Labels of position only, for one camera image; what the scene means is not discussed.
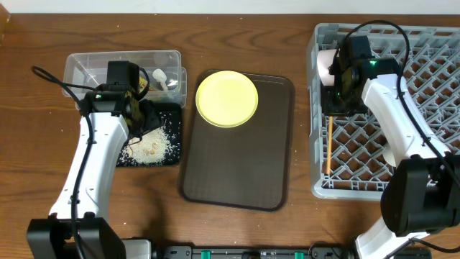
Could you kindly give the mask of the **green yellow snack wrapper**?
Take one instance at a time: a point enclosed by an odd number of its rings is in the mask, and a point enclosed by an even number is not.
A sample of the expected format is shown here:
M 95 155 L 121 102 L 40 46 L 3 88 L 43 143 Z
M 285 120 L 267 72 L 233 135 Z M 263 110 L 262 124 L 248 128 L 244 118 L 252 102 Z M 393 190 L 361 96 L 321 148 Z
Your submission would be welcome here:
M 147 86 L 149 86 L 147 80 L 143 77 L 139 77 L 139 91 L 142 92 Z

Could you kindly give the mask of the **yellow round plate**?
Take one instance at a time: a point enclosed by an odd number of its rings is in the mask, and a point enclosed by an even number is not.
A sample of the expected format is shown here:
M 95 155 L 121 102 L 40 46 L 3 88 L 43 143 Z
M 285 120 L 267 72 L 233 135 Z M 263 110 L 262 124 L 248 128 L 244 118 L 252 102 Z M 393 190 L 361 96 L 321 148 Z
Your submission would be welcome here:
M 255 114 L 259 94 L 248 76 L 236 71 L 217 71 L 199 83 L 195 106 L 209 124 L 221 127 L 238 127 Z

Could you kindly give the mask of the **wooden chopstick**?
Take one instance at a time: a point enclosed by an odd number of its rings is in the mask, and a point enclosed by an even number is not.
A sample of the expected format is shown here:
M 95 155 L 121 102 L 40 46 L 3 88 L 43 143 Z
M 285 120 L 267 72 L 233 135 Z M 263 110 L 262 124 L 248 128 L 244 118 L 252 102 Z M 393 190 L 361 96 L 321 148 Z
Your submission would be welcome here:
M 331 152 L 332 152 L 332 136 L 334 130 L 334 117 L 328 117 L 328 142 L 327 142 L 327 157 L 326 157 L 326 174 L 331 173 Z

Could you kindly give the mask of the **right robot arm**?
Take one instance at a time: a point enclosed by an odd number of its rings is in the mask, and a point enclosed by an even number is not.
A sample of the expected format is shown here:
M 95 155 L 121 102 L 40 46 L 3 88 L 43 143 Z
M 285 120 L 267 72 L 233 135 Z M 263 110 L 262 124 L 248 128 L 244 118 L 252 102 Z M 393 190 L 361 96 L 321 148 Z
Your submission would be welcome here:
M 316 56 L 331 107 L 327 115 L 370 110 L 396 168 L 384 189 L 382 216 L 354 241 L 356 258 L 393 258 L 415 242 L 459 225 L 459 156 L 424 120 L 408 93 L 403 67 L 373 56 L 367 37 L 349 37 L 338 50 Z

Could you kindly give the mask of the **white cup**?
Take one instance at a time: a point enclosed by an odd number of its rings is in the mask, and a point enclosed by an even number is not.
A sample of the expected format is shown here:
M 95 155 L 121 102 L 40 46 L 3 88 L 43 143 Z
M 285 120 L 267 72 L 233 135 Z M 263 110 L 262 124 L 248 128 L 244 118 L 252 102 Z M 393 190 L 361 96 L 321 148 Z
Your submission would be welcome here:
M 389 147 L 384 148 L 382 155 L 387 164 L 391 165 L 392 167 L 396 167 L 395 158 Z

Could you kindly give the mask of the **white tissue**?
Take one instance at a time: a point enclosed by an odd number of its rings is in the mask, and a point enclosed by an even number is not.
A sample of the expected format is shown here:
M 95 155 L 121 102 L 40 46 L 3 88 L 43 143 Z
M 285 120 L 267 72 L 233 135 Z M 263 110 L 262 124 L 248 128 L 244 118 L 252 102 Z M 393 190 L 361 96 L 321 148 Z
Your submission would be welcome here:
M 167 76 L 163 70 L 160 68 L 155 69 L 152 72 L 152 77 L 160 85 L 158 89 L 161 89 L 162 91 L 168 91 L 168 87 L 166 86 Z

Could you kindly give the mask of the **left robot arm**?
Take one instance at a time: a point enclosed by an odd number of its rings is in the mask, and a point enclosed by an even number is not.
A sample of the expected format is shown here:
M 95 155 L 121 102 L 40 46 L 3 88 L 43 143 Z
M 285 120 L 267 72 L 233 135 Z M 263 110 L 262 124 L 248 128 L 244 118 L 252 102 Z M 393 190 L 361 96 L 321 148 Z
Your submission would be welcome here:
M 73 84 L 45 69 L 32 72 L 61 86 L 81 115 L 78 146 L 65 185 L 45 219 L 32 219 L 27 242 L 34 258 L 153 258 L 148 239 L 121 239 L 109 225 L 109 196 L 117 160 L 132 138 L 162 126 L 145 69 L 129 61 L 110 61 L 105 83 L 79 98 Z

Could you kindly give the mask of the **pink white bowl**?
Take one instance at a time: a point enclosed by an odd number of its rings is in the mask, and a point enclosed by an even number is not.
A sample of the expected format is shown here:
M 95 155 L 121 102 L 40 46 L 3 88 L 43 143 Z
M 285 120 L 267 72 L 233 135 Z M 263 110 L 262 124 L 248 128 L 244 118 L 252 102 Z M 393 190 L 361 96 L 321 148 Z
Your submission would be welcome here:
M 335 50 L 320 50 L 317 54 L 316 65 L 321 83 L 324 86 L 334 85 L 334 75 L 331 75 L 329 68 L 334 61 Z

